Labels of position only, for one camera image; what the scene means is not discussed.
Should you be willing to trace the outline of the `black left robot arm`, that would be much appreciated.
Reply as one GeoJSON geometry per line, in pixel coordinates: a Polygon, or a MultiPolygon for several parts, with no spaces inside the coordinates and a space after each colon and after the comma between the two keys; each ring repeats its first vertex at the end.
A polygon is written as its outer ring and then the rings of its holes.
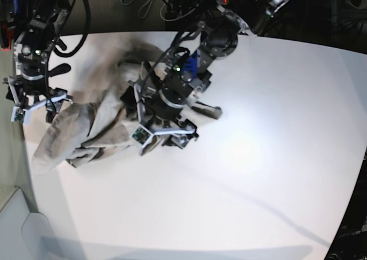
{"type": "Polygon", "coordinates": [[[186,107],[212,119],[221,117],[220,107],[199,100],[211,84],[208,68],[216,59],[233,53],[240,34],[253,33],[234,11],[221,5],[217,8],[220,17],[198,21],[193,31],[178,32],[154,64],[142,62],[138,79],[121,96],[127,113],[139,122],[131,137],[140,155],[159,143],[183,149],[198,138],[197,126],[181,117],[186,107]]]}

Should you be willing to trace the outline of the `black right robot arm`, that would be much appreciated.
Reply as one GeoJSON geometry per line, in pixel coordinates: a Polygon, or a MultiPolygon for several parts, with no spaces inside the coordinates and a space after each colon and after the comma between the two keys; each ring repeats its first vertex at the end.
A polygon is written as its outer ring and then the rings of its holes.
{"type": "Polygon", "coordinates": [[[13,55],[13,73],[4,78],[6,99],[14,102],[11,121],[26,125],[33,111],[44,107],[51,123],[65,101],[72,97],[62,88],[52,88],[51,77],[68,73],[62,63],[49,69],[49,59],[58,41],[58,32],[71,6],[68,0],[10,0],[8,13],[1,16],[1,49],[13,55]]]}

